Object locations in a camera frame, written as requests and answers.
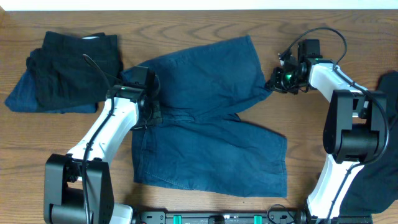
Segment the blue denim shorts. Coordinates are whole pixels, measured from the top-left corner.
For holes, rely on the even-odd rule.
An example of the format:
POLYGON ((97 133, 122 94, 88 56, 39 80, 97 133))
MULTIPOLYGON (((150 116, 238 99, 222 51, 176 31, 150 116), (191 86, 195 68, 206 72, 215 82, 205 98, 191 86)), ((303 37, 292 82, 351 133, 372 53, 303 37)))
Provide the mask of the blue denim shorts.
POLYGON ((160 81, 163 121, 132 133, 135 182, 238 197, 287 195, 287 139, 239 118, 270 95, 250 36, 143 65, 160 81))

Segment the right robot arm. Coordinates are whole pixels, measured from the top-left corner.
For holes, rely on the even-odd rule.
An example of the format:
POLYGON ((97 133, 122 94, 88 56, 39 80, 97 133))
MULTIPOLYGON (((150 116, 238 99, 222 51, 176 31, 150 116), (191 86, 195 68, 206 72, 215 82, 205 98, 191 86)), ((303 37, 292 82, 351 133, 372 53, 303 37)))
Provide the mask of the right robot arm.
POLYGON ((280 56, 266 87, 279 93, 318 90, 329 102, 323 130, 326 160, 299 223, 338 223, 341 203, 356 175, 385 153, 389 142, 386 96, 369 91, 340 66, 319 57, 280 56))

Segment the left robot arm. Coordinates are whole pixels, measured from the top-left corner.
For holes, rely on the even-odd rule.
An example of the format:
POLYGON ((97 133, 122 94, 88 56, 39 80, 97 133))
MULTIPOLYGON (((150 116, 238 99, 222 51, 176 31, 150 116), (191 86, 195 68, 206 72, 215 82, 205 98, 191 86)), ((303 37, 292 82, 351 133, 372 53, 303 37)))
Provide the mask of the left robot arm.
POLYGON ((115 85, 83 139, 45 163, 45 223, 132 223, 132 207, 114 201, 109 167, 125 135, 160 121, 156 90, 115 85))

